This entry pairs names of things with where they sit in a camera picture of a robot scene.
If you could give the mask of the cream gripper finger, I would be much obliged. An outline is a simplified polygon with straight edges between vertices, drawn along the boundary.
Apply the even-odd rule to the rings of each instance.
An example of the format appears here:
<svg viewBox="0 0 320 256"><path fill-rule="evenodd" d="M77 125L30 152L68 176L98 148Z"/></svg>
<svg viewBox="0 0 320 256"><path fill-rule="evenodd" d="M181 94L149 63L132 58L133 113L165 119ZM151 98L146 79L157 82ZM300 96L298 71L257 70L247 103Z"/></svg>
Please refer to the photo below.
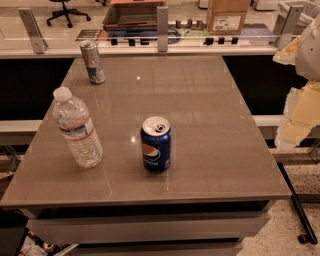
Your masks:
<svg viewBox="0 0 320 256"><path fill-rule="evenodd" d="M320 82L308 81L301 89L291 88L277 129L276 147L293 149L319 124Z"/></svg>
<svg viewBox="0 0 320 256"><path fill-rule="evenodd" d="M273 61L283 65L294 65L300 37L296 37L286 47L273 56Z"/></svg>

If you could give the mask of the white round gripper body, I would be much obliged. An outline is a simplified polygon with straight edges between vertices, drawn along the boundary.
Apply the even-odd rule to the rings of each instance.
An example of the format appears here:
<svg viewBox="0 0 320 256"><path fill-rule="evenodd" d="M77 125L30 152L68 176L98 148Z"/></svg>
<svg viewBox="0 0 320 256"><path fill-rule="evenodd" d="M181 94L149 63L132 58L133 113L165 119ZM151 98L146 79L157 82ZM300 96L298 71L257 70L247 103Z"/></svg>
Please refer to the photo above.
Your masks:
<svg viewBox="0 0 320 256"><path fill-rule="evenodd" d="M320 14L301 34L295 64L298 75L308 80L320 80Z"/></svg>

